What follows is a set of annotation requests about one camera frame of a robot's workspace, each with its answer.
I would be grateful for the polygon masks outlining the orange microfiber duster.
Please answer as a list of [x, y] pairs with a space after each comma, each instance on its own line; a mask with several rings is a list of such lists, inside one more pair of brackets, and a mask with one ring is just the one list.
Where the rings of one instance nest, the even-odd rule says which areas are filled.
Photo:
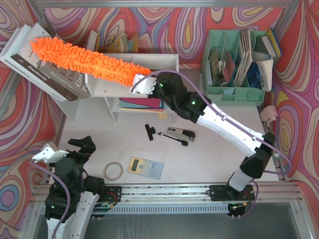
[[133, 85], [136, 74], [146, 76], [152, 72], [143, 66], [65, 43], [57, 37], [34, 38], [30, 45], [40, 60], [127, 87]]

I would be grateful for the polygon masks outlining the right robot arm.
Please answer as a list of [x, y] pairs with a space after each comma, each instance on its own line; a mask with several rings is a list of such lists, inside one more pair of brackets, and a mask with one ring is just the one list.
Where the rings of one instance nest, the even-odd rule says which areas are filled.
[[229, 198], [238, 199], [248, 183], [261, 178], [274, 151], [276, 138], [272, 133], [255, 132], [224, 113], [198, 91], [188, 91], [180, 74], [161, 72], [156, 77], [148, 77], [145, 82], [142, 92], [149, 98], [161, 99], [181, 118], [218, 133], [245, 154], [226, 184]]

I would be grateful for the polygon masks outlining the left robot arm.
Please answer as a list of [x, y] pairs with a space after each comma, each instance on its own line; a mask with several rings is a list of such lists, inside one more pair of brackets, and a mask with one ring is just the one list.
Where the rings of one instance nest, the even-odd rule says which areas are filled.
[[96, 150], [90, 136], [70, 139], [78, 151], [63, 151], [48, 145], [44, 161], [54, 168], [53, 184], [45, 199], [45, 217], [50, 239], [82, 239], [93, 208], [106, 192], [104, 179], [84, 176], [84, 164]]

